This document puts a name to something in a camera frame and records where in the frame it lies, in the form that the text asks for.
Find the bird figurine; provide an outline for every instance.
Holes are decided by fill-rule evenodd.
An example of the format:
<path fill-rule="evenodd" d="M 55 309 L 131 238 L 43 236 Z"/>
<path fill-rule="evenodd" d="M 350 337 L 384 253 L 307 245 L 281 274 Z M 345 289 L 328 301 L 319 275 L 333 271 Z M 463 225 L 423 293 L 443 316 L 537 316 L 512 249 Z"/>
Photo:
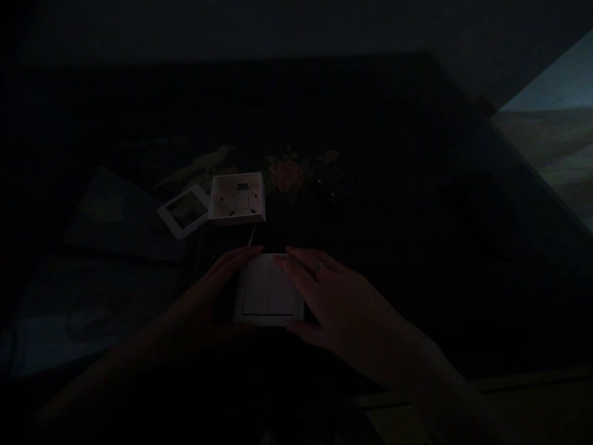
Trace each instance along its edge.
<path fill-rule="evenodd" d="M 181 183 L 181 181 L 183 181 L 184 178 L 186 178 L 186 176 L 189 176 L 190 174 L 195 173 L 198 170 L 205 169 L 206 174 L 208 174 L 213 167 L 223 162 L 227 158 L 228 153 L 234 149 L 235 147 L 230 145 L 221 145 L 216 149 L 216 151 L 200 156 L 198 159 L 194 160 L 194 162 L 192 162 L 188 166 L 185 166 L 177 170 L 168 178 L 163 179 L 153 187 L 153 190 L 159 189 L 160 187 L 169 182 L 176 182 L 179 184 Z"/>

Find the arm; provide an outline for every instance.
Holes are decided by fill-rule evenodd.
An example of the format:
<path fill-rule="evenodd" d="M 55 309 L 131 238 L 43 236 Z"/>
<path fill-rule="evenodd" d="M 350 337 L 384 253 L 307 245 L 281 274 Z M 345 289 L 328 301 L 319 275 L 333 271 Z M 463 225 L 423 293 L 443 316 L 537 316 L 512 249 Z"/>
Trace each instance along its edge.
<path fill-rule="evenodd" d="M 407 322 L 360 274 L 319 250 L 277 256 L 320 325 L 293 323 L 303 341 L 329 349 L 360 373 L 404 390 L 442 443 L 517 443 L 515 433 L 454 369 L 437 345 Z M 320 262 L 314 276 L 312 272 Z"/>
<path fill-rule="evenodd" d="M 110 350 L 45 405 L 32 420 L 34 430 L 61 434 L 97 425 L 121 392 L 145 370 L 250 330 L 250 326 L 214 326 L 211 311 L 231 275 L 261 250 L 246 247 L 222 255 L 170 308 Z"/>

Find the orange flower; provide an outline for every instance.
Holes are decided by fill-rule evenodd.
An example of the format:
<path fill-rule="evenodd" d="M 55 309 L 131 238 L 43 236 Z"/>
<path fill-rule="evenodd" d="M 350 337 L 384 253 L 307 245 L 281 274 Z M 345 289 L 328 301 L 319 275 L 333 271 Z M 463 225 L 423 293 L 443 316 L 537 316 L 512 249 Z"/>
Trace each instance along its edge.
<path fill-rule="evenodd" d="M 328 163 L 331 163 L 336 162 L 338 156 L 340 156 L 340 153 L 338 153 L 337 150 L 327 150 L 324 158 Z"/>
<path fill-rule="evenodd" d="M 279 161 L 277 164 L 269 166 L 272 174 L 272 183 L 278 187 L 281 193 L 289 190 L 298 190 L 303 186 L 303 169 L 299 164 L 290 161 Z"/>

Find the table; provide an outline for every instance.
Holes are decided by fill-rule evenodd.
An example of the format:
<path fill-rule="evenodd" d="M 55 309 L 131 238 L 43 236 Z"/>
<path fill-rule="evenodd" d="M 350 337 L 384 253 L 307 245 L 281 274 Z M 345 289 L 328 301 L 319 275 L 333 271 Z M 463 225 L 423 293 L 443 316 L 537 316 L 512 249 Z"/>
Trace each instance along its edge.
<path fill-rule="evenodd" d="M 161 201 L 183 183 L 158 182 L 221 145 L 235 149 L 216 172 L 265 171 L 266 156 L 283 159 L 287 145 L 311 164 L 337 151 L 358 193 L 339 207 L 309 182 L 296 197 L 271 193 L 254 243 L 266 252 L 326 250 L 365 275 L 467 378 L 591 362 L 590 233 L 429 55 L 25 74 L 95 123 L 93 159 Z M 244 245 L 250 230 L 204 226 L 185 251 L 179 288 L 213 256 Z M 228 396 L 380 390 L 283 331 L 230 350 L 200 366 Z"/>

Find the right hand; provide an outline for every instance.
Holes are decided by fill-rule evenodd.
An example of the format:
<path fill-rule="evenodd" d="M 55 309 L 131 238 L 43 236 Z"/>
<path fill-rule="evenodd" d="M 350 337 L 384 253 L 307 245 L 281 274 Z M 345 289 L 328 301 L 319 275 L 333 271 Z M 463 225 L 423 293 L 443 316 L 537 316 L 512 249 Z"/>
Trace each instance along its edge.
<path fill-rule="evenodd" d="M 293 322 L 304 342 L 329 349 L 367 377 L 393 388 L 416 372 L 418 355 L 438 347 L 407 322 L 360 274 L 320 250 L 287 247 L 276 263 L 292 278 L 320 325 Z M 313 271 L 320 262 L 321 266 Z"/>

